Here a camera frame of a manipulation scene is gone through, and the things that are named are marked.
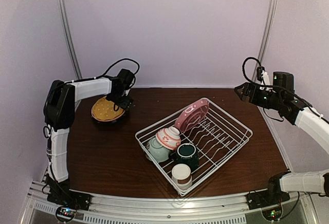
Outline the yellow dotted plate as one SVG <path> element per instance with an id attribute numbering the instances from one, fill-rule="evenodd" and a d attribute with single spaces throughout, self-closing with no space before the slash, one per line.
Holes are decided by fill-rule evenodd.
<path id="1" fill-rule="evenodd" d="M 92 106 L 91 115 L 99 122 L 115 121 L 125 114 L 125 110 L 122 108 L 115 110 L 114 105 L 114 102 L 102 97 Z"/>

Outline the black rimmed white plate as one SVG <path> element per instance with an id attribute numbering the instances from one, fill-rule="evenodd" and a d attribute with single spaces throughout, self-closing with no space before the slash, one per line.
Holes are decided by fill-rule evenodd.
<path id="1" fill-rule="evenodd" d="M 114 124 L 123 122 L 124 120 L 128 119 L 129 117 L 130 117 L 130 112 L 127 111 L 127 112 L 123 113 L 120 117 L 118 117 L 114 120 L 99 121 L 99 120 L 95 119 L 93 116 L 91 116 L 91 120 L 93 121 L 94 124 L 98 124 L 98 125 L 114 125 Z"/>

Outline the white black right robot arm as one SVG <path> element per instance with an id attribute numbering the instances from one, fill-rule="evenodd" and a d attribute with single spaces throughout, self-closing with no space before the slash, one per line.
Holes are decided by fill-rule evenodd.
<path id="1" fill-rule="evenodd" d="M 260 83 L 251 80 L 234 88 L 242 101 L 248 100 L 263 109 L 273 109 L 290 124 L 305 131 L 325 151 L 328 151 L 328 120 L 319 114 L 311 104 L 298 97 L 294 90 L 294 76 L 288 72 L 276 71 L 273 84 L 263 71 L 258 78 Z M 276 203 L 283 193 L 306 192 L 328 196 L 328 170 L 307 173 L 280 173 L 270 178 L 264 200 Z"/>

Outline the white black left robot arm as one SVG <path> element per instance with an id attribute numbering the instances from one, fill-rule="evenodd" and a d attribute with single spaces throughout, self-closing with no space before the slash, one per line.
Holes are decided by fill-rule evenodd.
<path id="1" fill-rule="evenodd" d="M 47 138 L 48 184 L 55 199 L 68 206 L 74 201 L 69 190 L 67 140 L 75 120 L 76 103 L 100 96 L 92 106 L 91 116 L 100 123 L 114 123 L 126 115 L 133 99 L 129 91 L 136 81 L 135 73 L 122 69 L 115 77 L 105 74 L 63 82 L 53 81 L 45 105 L 44 136 Z"/>

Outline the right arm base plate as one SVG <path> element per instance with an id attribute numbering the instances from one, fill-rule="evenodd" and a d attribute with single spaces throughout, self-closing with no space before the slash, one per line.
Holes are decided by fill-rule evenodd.
<path id="1" fill-rule="evenodd" d="M 269 190 L 250 191 L 246 195 L 247 204 L 250 210 L 265 208 L 278 205 L 282 202 L 290 200 L 290 195 L 285 192 L 270 193 Z"/>

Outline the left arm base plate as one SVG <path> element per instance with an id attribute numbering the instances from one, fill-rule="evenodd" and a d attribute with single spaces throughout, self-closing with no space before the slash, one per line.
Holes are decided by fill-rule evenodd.
<path id="1" fill-rule="evenodd" d="M 74 191 L 62 191 L 50 189 L 47 196 L 47 201 L 56 203 L 61 206 L 69 207 L 75 210 L 89 210 L 89 205 L 92 196 L 86 193 Z"/>

